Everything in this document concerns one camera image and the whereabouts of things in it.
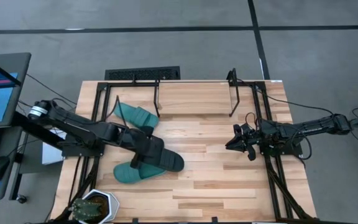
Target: potted plant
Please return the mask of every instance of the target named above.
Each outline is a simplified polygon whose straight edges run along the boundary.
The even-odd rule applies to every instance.
[[[119,202],[112,193],[91,190],[82,199],[74,201],[70,210],[73,218],[82,224],[105,223],[118,211]]]

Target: gray floor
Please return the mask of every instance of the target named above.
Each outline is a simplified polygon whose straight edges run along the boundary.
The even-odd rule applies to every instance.
[[[358,1],[255,0],[255,8],[261,26],[358,25]],[[0,0],[0,29],[228,25],[251,25],[247,1]],[[271,79],[284,81],[290,101],[349,116],[358,107],[358,30],[261,35]],[[182,79],[217,79],[236,67],[239,78],[262,79],[252,31],[0,35],[0,54],[13,52],[31,52],[29,73],[73,100],[83,80],[103,79],[105,69],[179,65]],[[23,101],[52,97],[25,81]],[[326,115],[290,108],[295,122]],[[350,135],[311,142],[306,168],[318,216],[358,223],[358,142]],[[58,175],[25,176],[20,193],[30,200],[0,201],[0,223],[43,221]]]

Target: plant pot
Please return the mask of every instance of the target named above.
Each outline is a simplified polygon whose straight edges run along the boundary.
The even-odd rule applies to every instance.
[[[108,200],[108,213],[99,222],[91,222],[91,223],[102,224],[102,223],[111,221],[116,217],[117,211],[118,211],[118,208],[119,208],[119,202],[118,202],[117,198],[112,193],[110,193],[110,192],[102,192],[102,191],[96,190],[96,189],[91,190],[82,199],[91,200],[93,197],[99,196],[99,195],[105,197],[106,200]],[[91,224],[91,223],[84,222],[84,221],[79,221],[79,222],[82,223],[82,224]]]

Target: wooden table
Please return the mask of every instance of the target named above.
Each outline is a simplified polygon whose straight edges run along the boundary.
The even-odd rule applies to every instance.
[[[194,80],[180,81],[197,85]],[[83,82],[77,114],[91,117],[97,84],[95,81]],[[270,96],[287,99],[282,82],[266,81],[265,84]],[[235,88],[229,87],[229,91],[231,105],[234,106]],[[165,141],[167,149],[176,151],[184,158],[185,168],[181,172],[167,172],[132,185],[120,184],[114,179],[114,166],[130,161],[134,153],[106,146],[105,155],[100,160],[96,188],[112,192],[120,201],[121,206],[114,222],[131,222],[132,218],[139,218],[140,222],[210,222],[211,217],[218,217],[220,222],[274,220],[264,158],[258,153],[256,160],[251,162],[247,152],[229,151],[224,147],[234,135],[232,125],[243,124],[248,112],[255,113],[251,89],[239,87],[239,94],[241,102],[232,117],[227,114],[161,115],[154,135]],[[112,88],[108,111],[116,95],[123,103],[141,106],[155,114],[154,87]],[[273,100],[269,100],[269,103],[275,121],[291,123],[286,103]],[[253,117],[249,116],[248,119],[253,126]],[[122,123],[114,115],[108,121]],[[51,218],[57,217],[67,205],[76,161],[77,158],[72,157],[63,163]],[[282,161],[289,191],[305,211],[315,217],[302,163],[293,156],[282,156]],[[282,195],[278,189],[277,192],[282,215],[285,215]]]

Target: green slide sandal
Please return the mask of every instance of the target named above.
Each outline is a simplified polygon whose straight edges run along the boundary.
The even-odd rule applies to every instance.
[[[116,180],[123,184],[134,184],[141,180],[149,179],[157,175],[162,175],[165,170],[141,163],[139,169],[131,167],[131,162],[119,164],[114,168],[114,176]]]
[[[135,127],[140,128],[142,126],[150,126],[154,128],[158,124],[158,117],[140,106],[134,108],[126,103],[120,103],[120,105],[125,120],[133,124]],[[114,109],[114,114],[119,118],[122,118],[121,112],[119,111],[119,105],[117,105],[116,109]]]

